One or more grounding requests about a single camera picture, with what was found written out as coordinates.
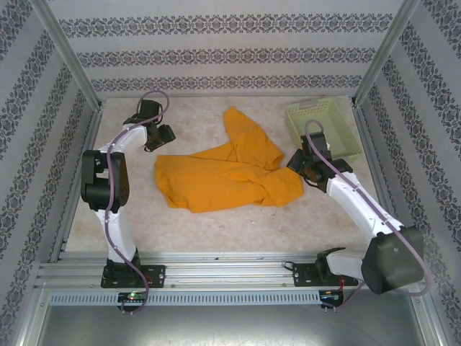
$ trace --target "green basket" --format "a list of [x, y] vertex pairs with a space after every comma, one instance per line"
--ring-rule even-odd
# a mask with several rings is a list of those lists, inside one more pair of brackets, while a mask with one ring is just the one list
[[[345, 159], [349, 164], [362, 153], [351, 128], [334, 99], [309, 99], [286, 107], [285, 124], [293, 143], [301, 148], [301, 135], [308, 120], [315, 119], [322, 123], [325, 138], [330, 144], [332, 159]], [[310, 132], [318, 132], [320, 128], [312, 124]]]

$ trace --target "patterned wallpaper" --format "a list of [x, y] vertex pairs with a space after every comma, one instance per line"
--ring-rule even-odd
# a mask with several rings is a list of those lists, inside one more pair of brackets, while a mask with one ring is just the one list
[[449, 345], [461, 344], [461, 10], [423, 1], [362, 105], [394, 212], [424, 233]]
[[52, 0], [99, 96], [353, 95], [401, 0]]
[[93, 110], [30, 3], [1, 0], [0, 12], [0, 345], [8, 345], [53, 248]]

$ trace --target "cable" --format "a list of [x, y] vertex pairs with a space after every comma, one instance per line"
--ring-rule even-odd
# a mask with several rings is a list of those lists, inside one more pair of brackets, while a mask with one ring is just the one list
[[427, 267], [426, 263], [424, 263], [423, 259], [421, 256], [419, 256], [419, 253], [411, 246], [411, 244], [405, 239], [405, 237], [400, 234], [399, 230], [397, 230], [396, 227], [394, 227], [393, 224], [389, 222], [389, 220], [380, 212], [378, 208], [372, 203], [372, 201], [364, 194], [364, 192], [353, 182], [351, 182], [347, 177], [342, 174], [333, 164], [328, 162], [328, 160], [320, 153], [320, 151], [315, 147], [312, 138], [309, 136], [309, 125], [315, 123], [318, 125], [321, 129], [321, 132], [323, 132], [323, 126], [322, 124], [314, 119], [308, 120], [307, 123], [305, 124], [305, 135], [308, 139], [310, 147], [314, 150], [315, 154], [323, 161], [324, 164], [326, 164], [333, 172], [335, 172], [339, 177], [341, 177], [350, 187], [354, 189], [354, 191], [357, 191], [357, 193], [363, 198], [363, 200], [368, 204], [368, 206], [373, 209], [373, 211], [378, 215], [380, 220], [400, 239], [401, 242], [406, 246], [406, 248], [411, 252], [411, 254], [415, 257], [416, 261], [418, 261], [419, 265], [424, 271], [424, 277], [426, 278], [426, 287], [421, 290], [420, 292], [405, 292], [404, 290], [399, 290], [395, 289], [395, 292], [398, 292], [400, 294], [403, 294], [405, 296], [409, 297], [419, 297], [422, 296], [426, 293], [428, 293], [431, 290], [432, 287], [432, 275], [430, 269]]
[[336, 310], [342, 309], [345, 305], [353, 301], [355, 297], [357, 296], [357, 293], [360, 291], [360, 289], [363, 287], [364, 284], [365, 284], [364, 281], [360, 281], [360, 284], [355, 288], [354, 292], [352, 292], [351, 295], [340, 306], [336, 308]]
[[[148, 298], [149, 298], [149, 283], [148, 283], [146, 277], [144, 276], [144, 274], [133, 263], [131, 263], [131, 261], [128, 258], [126, 258], [122, 254], [122, 252], [117, 248], [117, 246], [115, 245], [115, 243], [113, 242], [113, 240], [112, 240], [112, 238], [110, 237], [110, 234], [109, 234], [109, 212], [112, 209], [112, 206], [114, 204], [114, 197], [115, 197], [115, 188], [114, 188], [115, 181], [114, 181], [112, 160], [111, 160], [110, 154], [112, 153], [112, 150], [115, 147], [115, 144], [124, 135], [126, 135], [128, 132], [130, 132], [131, 130], [133, 130], [135, 128], [138, 128], [140, 126], [143, 126], [144, 124], [147, 124], [147, 123], [150, 123], [151, 121], [155, 121], [155, 120], [159, 119], [168, 110], [168, 107], [170, 105], [170, 99], [169, 99], [168, 95], [165, 92], [162, 92], [160, 90], [151, 90], [149, 92], [146, 92], [143, 96], [140, 97], [140, 99], [138, 101], [138, 105], [136, 106], [136, 114], [139, 113], [139, 107], [140, 107], [141, 101], [144, 99], [144, 97], [148, 96], [149, 94], [156, 93], [156, 92], [158, 92], [158, 93], [162, 94], [163, 96], [165, 96], [165, 98], [166, 98], [166, 106], [165, 106], [165, 108], [159, 114], [157, 114], [155, 117], [151, 117], [149, 119], [143, 120], [140, 123], [134, 124], [133, 126], [130, 126], [129, 128], [126, 128], [123, 131], [121, 131], [112, 140], [109, 147], [107, 148], [107, 168], [109, 170], [109, 189], [110, 189], [110, 193], [109, 193], [109, 205], [107, 206], [105, 214], [104, 214], [104, 232], [106, 234], [106, 238], [107, 238], [107, 241], [109, 242], [109, 245], [114, 249], [115, 253], [118, 254], [120, 256], [120, 258], [141, 277], [141, 279], [143, 279], [144, 286], [146, 287], [146, 292], [145, 292], [146, 296], [144, 297], [143, 303], [136, 310], [131, 311], [129, 313], [130, 315], [136, 314], [139, 311], [141, 311], [143, 309], [143, 307], [145, 306], [145, 304], [147, 303]], [[125, 305], [125, 303], [123, 303], [122, 306], [121, 306], [122, 314], [126, 313], [126, 310], [124, 310], [124, 308], [123, 308], [124, 305]]]

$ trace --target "marble floor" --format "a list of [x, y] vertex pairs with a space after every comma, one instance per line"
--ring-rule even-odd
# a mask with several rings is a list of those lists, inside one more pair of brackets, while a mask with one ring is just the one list
[[[319, 252], [331, 247], [364, 249], [358, 228], [327, 194], [305, 186], [305, 194], [283, 208], [246, 205], [193, 214], [171, 209], [154, 181], [158, 154], [192, 154], [228, 141], [223, 113], [231, 106], [255, 120], [285, 153], [295, 152], [284, 123], [285, 107], [302, 97], [177, 97], [164, 117], [176, 140], [153, 153], [140, 148], [127, 158], [130, 199], [125, 206], [131, 234], [140, 251], [156, 252]], [[357, 140], [359, 134], [347, 97], [335, 97]], [[107, 101], [95, 148], [112, 140], [123, 121], [135, 113], [137, 99]], [[375, 197], [364, 154], [352, 164]], [[107, 251], [103, 230], [87, 204], [79, 201], [66, 251]]]

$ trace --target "perforated metal strip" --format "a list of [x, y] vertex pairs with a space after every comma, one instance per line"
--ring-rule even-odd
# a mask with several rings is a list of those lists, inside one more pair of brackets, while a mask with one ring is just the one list
[[[114, 306], [117, 304], [116, 292], [53, 293], [51, 306]], [[293, 305], [320, 304], [317, 290], [294, 290], [291, 292], [152, 292], [149, 306], [232, 306], [232, 305]]]

